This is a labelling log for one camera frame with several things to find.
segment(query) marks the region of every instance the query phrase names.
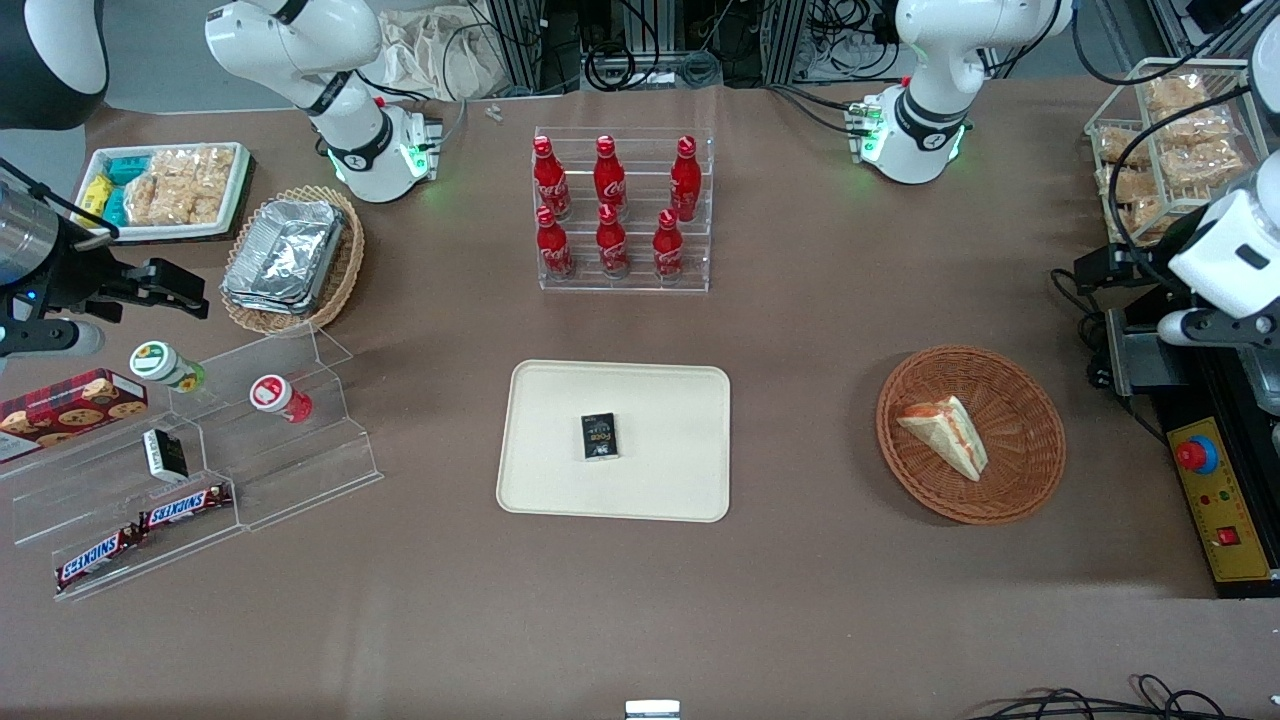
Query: wicker basket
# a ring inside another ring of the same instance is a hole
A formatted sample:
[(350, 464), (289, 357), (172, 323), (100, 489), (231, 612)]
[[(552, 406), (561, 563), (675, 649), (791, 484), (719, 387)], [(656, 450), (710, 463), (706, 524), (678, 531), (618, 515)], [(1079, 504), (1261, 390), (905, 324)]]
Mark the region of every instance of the wicker basket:
[[(956, 396), (987, 448), (979, 482), (966, 479), (897, 424), (902, 409)], [(1009, 359), (943, 345), (916, 352), (884, 382), (876, 436), (890, 469), (931, 510), (975, 525), (1012, 523), (1036, 512), (1062, 478), (1066, 436), (1044, 391)]]
[[(282, 313), (250, 310), (233, 304), (225, 295), (223, 296), (223, 305), (237, 325), (265, 334), (278, 333), (308, 320), (315, 327), (323, 328), (338, 316), (338, 313), (342, 311), (343, 305), (351, 297), (351, 291), (356, 287), (360, 263), (365, 259), (365, 229), (360, 225), (360, 218), (356, 215), (356, 209), (351, 206), (351, 201), (343, 197), (342, 193), (328, 187), (306, 186), (285, 190), (273, 200), (300, 200), (303, 202), (323, 200), (340, 208), (347, 214), (347, 223), (338, 238), (338, 250), (334, 252), (333, 264), (329, 265), (329, 275), (325, 278), (324, 290), (320, 292), (320, 302), (310, 315), (285, 315)], [(236, 255), (239, 254), (239, 249), (244, 243), (244, 236), (248, 234), (250, 225), (253, 224), (257, 214), (265, 206), (266, 202), (259, 206), (257, 210), (253, 210), (253, 214), (241, 227), (239, 234), (236, 236), (236, 245), (232, 246), (230, 256), (227, 259), (228, 269), (236, 261)]]

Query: foil container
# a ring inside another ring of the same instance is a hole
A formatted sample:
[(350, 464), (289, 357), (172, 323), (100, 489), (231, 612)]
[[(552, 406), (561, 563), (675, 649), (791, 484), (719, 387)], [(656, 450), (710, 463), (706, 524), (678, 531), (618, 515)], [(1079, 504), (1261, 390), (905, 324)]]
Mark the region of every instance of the foil container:
[(343, 211), (328, 202), (269, 202), (223, 277), (223, 293), (241, 307), (311, 313), (320, 301), (344, 223)]

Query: red switch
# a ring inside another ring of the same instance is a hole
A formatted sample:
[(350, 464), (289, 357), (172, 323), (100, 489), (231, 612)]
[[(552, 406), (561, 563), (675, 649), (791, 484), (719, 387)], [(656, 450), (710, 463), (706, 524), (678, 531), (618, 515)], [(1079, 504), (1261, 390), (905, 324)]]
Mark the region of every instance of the red switch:
[(1235, 532), (1234, 527), (1219, 528), (1217, 544), (1240, 544), (1240, 534)]
[(1192, 436), (1174, 448), (1174, 460), (1183, 469), (1207, 475), (1217, 469), (1217, 447), (1204, 436)]

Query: table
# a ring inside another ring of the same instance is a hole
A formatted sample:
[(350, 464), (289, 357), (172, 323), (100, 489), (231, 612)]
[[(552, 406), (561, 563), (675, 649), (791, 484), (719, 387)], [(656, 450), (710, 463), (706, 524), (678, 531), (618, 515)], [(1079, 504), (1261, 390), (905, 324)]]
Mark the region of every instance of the table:
[[(358, 205), (369, 254), (330, 331), (356, 354), (347, 397), (385, 479), (79, 603), (50, 600), (47, 555), (0, 543), (0, 712), (536, 720), (675, 697), (691, 719), (963, 717), (1030, 688), (1132, 700), (1128, 675), (1151, 671), (1262, 715), (1275, 605), (1210, 600), (1167, 450), (1087, 386), (1075, 310), (1046, 278), (1103, 233), (1079, 136), (1105, 95), (991, 83), (923, 187), (851, 165), (763, 91), (502, 101), (500, 124), (474, 108), (439, 181)], [(538, 290), (532, 128), (620, 123), (716, 128), (710, 295)], [(91, 147), (197, 140), (253, 151), (253, 204), (334, 184), (297, 111), (106, 111), (90, 128)], [(154, 336), (192, 357), (252, 340), (216, 306), (225, 252), (122, 251), (200, 272), (215, 309), (201, 324), (129, 309), (97, 361), (123, 366)], [(881, 383), (946, 342), (1018, 361), (1062, 415), (1066, 474), (1025, 521), (946, 521), (879, 456)], [(502, 511), (507, 383), (529, 357), (724, 369), (728, 515)], [(0, 387), (87, 366), (14, 363)]]

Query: sandwich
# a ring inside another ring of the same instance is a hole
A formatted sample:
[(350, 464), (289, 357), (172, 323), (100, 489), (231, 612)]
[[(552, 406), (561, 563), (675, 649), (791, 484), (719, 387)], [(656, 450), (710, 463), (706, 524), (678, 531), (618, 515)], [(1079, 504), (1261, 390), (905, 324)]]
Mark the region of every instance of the sandwich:
[(987, 448), (964, 405), (951, 396), (941, 402), (919, 402), (902, 410), (897, 424), (924, 441), (961, 475), (978, 482), (987, 468)]

